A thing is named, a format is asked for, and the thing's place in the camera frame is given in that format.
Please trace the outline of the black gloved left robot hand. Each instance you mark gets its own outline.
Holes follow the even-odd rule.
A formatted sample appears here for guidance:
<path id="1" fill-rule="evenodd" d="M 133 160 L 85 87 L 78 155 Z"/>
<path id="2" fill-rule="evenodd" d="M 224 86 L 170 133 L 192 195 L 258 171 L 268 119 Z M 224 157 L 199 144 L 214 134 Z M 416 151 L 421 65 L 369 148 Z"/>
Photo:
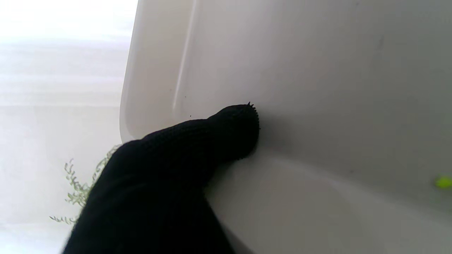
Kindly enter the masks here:
<path id="1" fill-rule="evenodd" d="M 112 155 L 64 254 L 233 254 L 204 194 L 215 171 L 254 149 L 256 108 L 223 108 L 132 140 Z"/>

